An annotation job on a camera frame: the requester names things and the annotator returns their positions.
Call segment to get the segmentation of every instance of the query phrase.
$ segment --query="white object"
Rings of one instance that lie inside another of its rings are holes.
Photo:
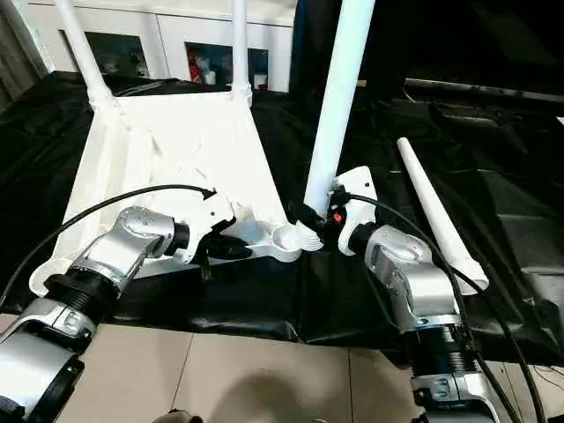
[[[337,174],[374,4],[375,0],[344,0],[341,6],[304,196],[304,203],[322,218],[327,214],[327,193]],[[323,246],[314,231],[301,222],[298,228],[303,249],[315,251]]]
[[[482,266],[470,256],[447,211],[442,206],[441,200],[434,191],[425,170],[419,163],[409,140],[405,137],[399,138],[397,147],[444,257],[452,267],[472,279],[480,288],[486,289],[489,281]],[[463,295],[476,293],[459,277],[456,277],[456,279]]]
[[[87,52],[85,38],[73,34],[68,32],[74,37],[71,46],[80,45],[78,48]],[[92,60],[78,64],[86,73],[98,70]],[[91,80],[99,82],[96,77],[86,82]],[[272,255],[282,261],[299,256],[294,230],[288,225],[246,99],[231,93],[110,97],[94,112],[64,221],[126,191],[184,183],[214,188],[225,196],[230,206],[216,212],[221,216],[234,213],[237,223],[229,233],[249,242],[253,256]],[[64,273],[129,205],[206,226],[206,217],[201,216],[205,208],[202,196],[192,191],[158,191],[113,204],[59,235],[51,259],[30,278],[32,291],[45,295],[44,280],[53,273]],[[194,252],[192,244],[179,256],[145,260],[137,277],[186,269]]]
[[[370,169],[366,166],[356,167],[344,174],[340,174],[336,183],[343,185],[346,192],[376,200],[376,190],[372,182]],[[358,225],[375,222],[375,206],[362,201],[351,200],[345,205],[346,222],[338,237],[338,249],[345,256],[354,256],[354,251],[349,249],[349,240]]]
[[[266,85],[268,82],[268,76],[264,75],[263,73],[257,73],[254,76],[253,87],[258,90],[261,85]]]
[[[88,98],[92,104],[108,101],[112,93],[104,83],[96,59],[88,46],[85,32],[78,23],[78,16],[68,0],[56,0],[64,27],[78,67],[82,70],[82,78],[88,87]]]
[[[73,8],[79,26],[89,33],[132,35],[139,38],[151,78],[168,78],[167,60],[160,39],[157,16],[151,13]],[[64,42],[65,24],[53,5],[29,4],[28,14],[55,64],[57,71],[78,71]]]
[[[244,99],[249,107],[253,93],[249,83],[249,57],[247,54],[247,0],[233,1],[233,83],[231,93]]]

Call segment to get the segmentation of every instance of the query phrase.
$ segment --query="black table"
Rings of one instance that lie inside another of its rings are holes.
[[[107,78],[119,95],[199,93],[177,80]],[[302,200],[321,96],[256,93],[256,127],[290,218]],[[71,193],[93,112],[81,78],[56,72],[0,115],[3,242],[0,286],[42,237],[57,227]],[[186,118],[189,136],[189,116]],[[371,102],[353,104],[340,171],[370,167],[379,198],[428,231],[395,147],[406,136],[471,253],[485,265],[490,296],[531,362],[564,364],[564,126],[553,115],[504,108]],[[401,222],[382,213],[393,225]],[[7,310],[33,298],[30,272]],[[378,348],[403,360],[386,293],[360,260],[335,250],[295,263],[270,258],[130,284],[110,323]],[[466,298],[471,326],[490,360],[513,360],[480,298]]]

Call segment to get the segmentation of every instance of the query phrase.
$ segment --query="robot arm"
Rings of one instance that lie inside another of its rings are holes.
[[[48,294],[0,337],[0,422],[56,419],[84,370],[78,357],[143,261],[181,249],[178,256],[188,263],[206,234],[233,221],[219,195],[204,207],[213,212],[200,212],[188,225],[143,208],[125,209],[64,275],[48,278]]]

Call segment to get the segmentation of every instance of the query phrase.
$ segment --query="glass cabinet door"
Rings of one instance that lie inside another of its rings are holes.
[[[190,79],[206,85],[233,83],[230,46],[184,42]],[[257,90],[268,90],[268,50],[249,48],[249,81]]]
[[[78,68],[64,31],[59,30],[59,32],[64,39],[64,44],[69,51],[72,61]],[[141,78],[149,78],[151,76],[139,37],[115,33],[86,32],[85,35],[96,63],[103,74]]]

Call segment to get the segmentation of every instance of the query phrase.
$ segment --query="beige floor tile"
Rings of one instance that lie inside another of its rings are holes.
[[[405,423],[423,409],[413,403],[411,369],[399,369],[378,351],[351,350],[354,423]]]
[[[167,412],[192,335],[101,325],[57,423],[148,423]]]
[[[174,406],[205,423],[351,423],[347,351],[195,335]]]
[[[537,420],[531,394],[521,373],[521,368],[516,363],[506,363],[505,367],[515,392],[519,409],[523,415],[523,423],[535,423]],[[548,367],[536,366],[537,370],[533,366],[529,366],[529,368],[537,384],[546,417],[550,418],[564,414],[564,377]],[[562,367],[555,368],[564,372]]]
[[[5,329],[10,326],[10,323],[12,323],[14,320],[16,320],[16,315],[6,315],[6,314],[1,314],[0,315],[0,332],[4,332]]]

